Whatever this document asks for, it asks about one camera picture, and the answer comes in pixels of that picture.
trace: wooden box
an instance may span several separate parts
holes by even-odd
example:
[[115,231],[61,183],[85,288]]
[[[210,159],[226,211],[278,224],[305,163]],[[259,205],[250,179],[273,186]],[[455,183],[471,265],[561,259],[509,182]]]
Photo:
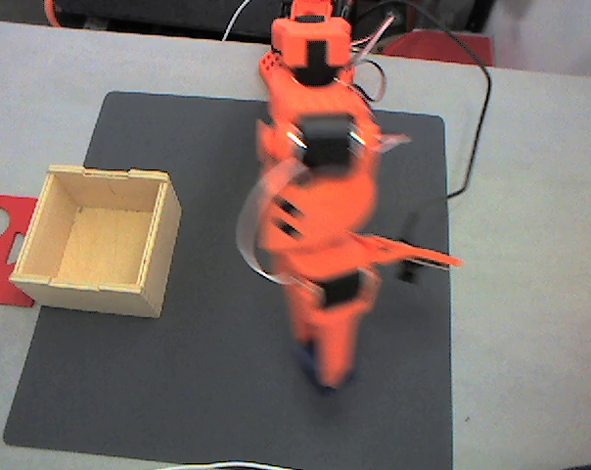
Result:
[[51,165],[11,281],[46,306],[159,317],[180,216],[167,173]]

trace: red cutout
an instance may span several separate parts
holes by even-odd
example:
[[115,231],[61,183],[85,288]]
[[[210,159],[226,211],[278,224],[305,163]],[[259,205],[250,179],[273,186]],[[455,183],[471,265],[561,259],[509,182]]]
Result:
[[8,264],[8,261],[17,234],[25,235],[28,229],[36,203],[35,198],[0,195],[0,209],[9,213],[9,226],[0,235],[0,304],[5,306],[32,306],[34,304],[33,299],[9,281],[15,263]]

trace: gray mat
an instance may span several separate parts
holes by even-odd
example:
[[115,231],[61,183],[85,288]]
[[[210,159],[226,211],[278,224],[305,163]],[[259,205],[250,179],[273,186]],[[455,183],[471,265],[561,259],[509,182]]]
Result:
[[[259,165],[261,102],[112,93],[85,165],[168,171],[183,207],[162,318],[43,307],[7,444],[171,462],[241,459],[310,470],[452,466],[448,274],[384,286],[360,331],[356,380],[320,396],[298,369],[281,289],[235,247]],[[413,143],[385,155],[368,231],[397,236],[446,190],[439,117],[378,113]],[[447,251],[447,211],[416,242]]]

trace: white table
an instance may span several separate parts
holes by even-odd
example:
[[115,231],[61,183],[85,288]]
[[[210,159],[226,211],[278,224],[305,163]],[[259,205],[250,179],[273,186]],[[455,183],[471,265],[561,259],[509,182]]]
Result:
[[[81,164],[111,90],[264,98],[265,50],[0,23],[0,194],[36,197],[48,164]],[[378,60],[381,108],[445,119],[456,187],[483,76]],[[455,468],[558,469],[591,462],[591,78],[492,74],[474,180],[450,205],[451,252],[467,262],[452,278]],[[0,306],[0,469],[157,468],[3,443],[37,314]]]

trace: red base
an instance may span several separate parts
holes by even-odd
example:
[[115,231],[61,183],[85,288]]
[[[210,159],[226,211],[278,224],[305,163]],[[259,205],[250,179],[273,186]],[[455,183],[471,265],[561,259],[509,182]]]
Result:
[[[486,66],[493,66],[491,38],[481,34],[455,33],[482,60]],[[394,57],[408,57],[430,61],[475,64],[476,62],[445,32],[419,29],[403,34],[384,50],[383,54]]]
[[9,213],[9,227],[0,235],[0,304],[5,306],[32,306],[34,304],[33,299],[9,281],[15,263],[8,264],[8,261],[15,237],[18,233],[25,235],[36,203],[35,198],[0,195],[0,209]]

